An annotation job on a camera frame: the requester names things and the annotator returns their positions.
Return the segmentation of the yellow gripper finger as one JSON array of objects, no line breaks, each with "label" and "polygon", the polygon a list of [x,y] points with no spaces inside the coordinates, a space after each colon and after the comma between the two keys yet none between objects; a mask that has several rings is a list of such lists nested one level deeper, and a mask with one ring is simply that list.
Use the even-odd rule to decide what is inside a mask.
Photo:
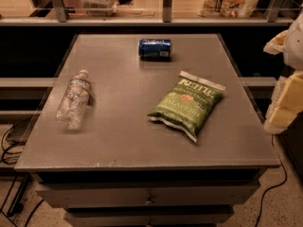
[{"label": "yellow gripper finger", "polygon": [[302,112],[303,71],[295,71],[288,78],[280,76],[265,115],[263,128],[270,134],[280,134]]},{"label": "yellow gripper finger", "polygon": [[282,53],[284,50],[284,42],[286,35],[287,30],[278,33],[270,42],[268,42],[264,46],[263,51],[272,55]]}]

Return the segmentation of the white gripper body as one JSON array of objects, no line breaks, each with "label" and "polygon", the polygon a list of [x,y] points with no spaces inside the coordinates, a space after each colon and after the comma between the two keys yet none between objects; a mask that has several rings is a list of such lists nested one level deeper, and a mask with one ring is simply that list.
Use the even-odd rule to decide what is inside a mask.
[{"label": "white gripper body", "polygon": [[295,70],[303,69],[303,13],[290,25],[284,41],[284,63]]}]

